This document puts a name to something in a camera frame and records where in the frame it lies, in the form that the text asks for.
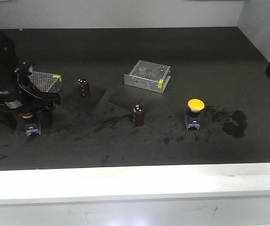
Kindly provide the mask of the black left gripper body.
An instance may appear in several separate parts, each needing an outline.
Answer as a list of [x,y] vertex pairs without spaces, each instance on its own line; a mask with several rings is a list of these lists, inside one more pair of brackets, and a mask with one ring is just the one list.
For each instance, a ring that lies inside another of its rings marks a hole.
[[15,115],[36,113],[60,104],[58,93],[41,92],[29,79],[28,67],[0,65],[0,123],[15,130]]

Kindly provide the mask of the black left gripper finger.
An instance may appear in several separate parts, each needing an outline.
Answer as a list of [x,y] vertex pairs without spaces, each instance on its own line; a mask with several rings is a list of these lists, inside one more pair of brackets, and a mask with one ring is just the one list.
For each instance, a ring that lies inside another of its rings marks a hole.
[[53,124],[53,108],[43,109],[41,111],[41,120],[43,127],[50,127]]

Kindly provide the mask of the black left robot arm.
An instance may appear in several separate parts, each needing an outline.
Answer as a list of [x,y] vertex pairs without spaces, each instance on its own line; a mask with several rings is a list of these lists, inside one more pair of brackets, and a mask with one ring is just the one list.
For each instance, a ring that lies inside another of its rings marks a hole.
[[43,92],[31,82],[33,65],[18,63],[15,44],[0,32],[0,123],[16,129],[15,115],[22,117],[26,134],[41,134],[41,112],[53,122],[54,104],[61,102],[58,93]]

